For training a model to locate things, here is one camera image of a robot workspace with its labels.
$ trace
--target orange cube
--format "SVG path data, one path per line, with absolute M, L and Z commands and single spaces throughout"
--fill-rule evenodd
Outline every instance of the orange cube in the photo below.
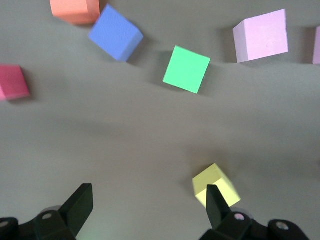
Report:
M 99 0 L 50 0 L 53 16 L 70 24 L 92 24 L 100 16 Z

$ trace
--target gray surface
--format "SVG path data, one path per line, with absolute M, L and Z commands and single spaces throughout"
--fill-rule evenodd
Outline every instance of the gray surface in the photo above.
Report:
M 0 62 L 21 65 L 32 92 L 0 103 L 0 216 L 24 223 L 93 183 L 79 240 L 196 240 L 210 223 L 192 177 L 218 163 L 235 207 L 319 239 L 320 1 L 110 3 L 146 36 L 129 63 L 49 0 L 0 0 Z M 283 8 L 290 52 L 234 63 L 232 28 Z M 198 95 L 162 83 L 175 45 L 211 58 Z

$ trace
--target pink cube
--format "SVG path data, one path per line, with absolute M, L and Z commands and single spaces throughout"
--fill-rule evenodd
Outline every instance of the pink cube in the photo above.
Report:
M 30 96 L 18 65 L 0 65 L 0 101 Z
M 238 63 L 287 53 L 286 10 L 245 19 L 233 35 Z
M 320 64 L 320 26 L 316 28 L 315 33 L 313 64 Z

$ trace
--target foam cube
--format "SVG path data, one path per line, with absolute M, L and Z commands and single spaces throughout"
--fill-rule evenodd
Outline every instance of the foam cube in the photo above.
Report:
M 126 62 L 144 36 L 135 25 L 108 4 L 93 26 L 89 38 L 115 60 Z
M 50 0 L 53 16 L 67 23 L 93 24 L 100 16 L 99 0 Z
M 20 66 L 0 64 L 0 101 L 27 96 L 30 93 Z
M 287 53 L 286 10 L 245 19 L 233 29 L 238 63 Z
M 315 32 L 313 64 L 320 64 L 320 26 L 316 28 Z
M 207 186 L 216 185 L 229 207 L 241 200 L 234 185 L 215 163 L 192 179 L 194 195 L 200 203 L 207 206 Z
M 210 58 L 175 46 L 163 82 L 197 94 Z

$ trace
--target bolt hole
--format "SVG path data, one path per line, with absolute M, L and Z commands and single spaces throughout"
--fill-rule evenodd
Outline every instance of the bolt hole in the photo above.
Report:
M 9 222 L 8 221 L 4 221 L 0 223 L 0 228 L 4 228 L 6 226 L 8 226 Z
M 42 220 L 47 220 L 47 219 L 50 219 L 51 217 L 52 217 L 52 214 L 48 213 L 46 215 L 43 215 Z
M 278 221 L 278 222 L 276 223 L 276 226 L 278 227 L 278 229 L 281 229 L 281 230 L 285 230 L 285 231 L 289 230 L 288 225 L 285 224 L 285 223 L 282 222 L 282 221 Z
M 244 221 L 245 220 L 245 216 L 243 216 L 240 213 L 235 214 L 234 218 L 237 219 L 238 221 Z

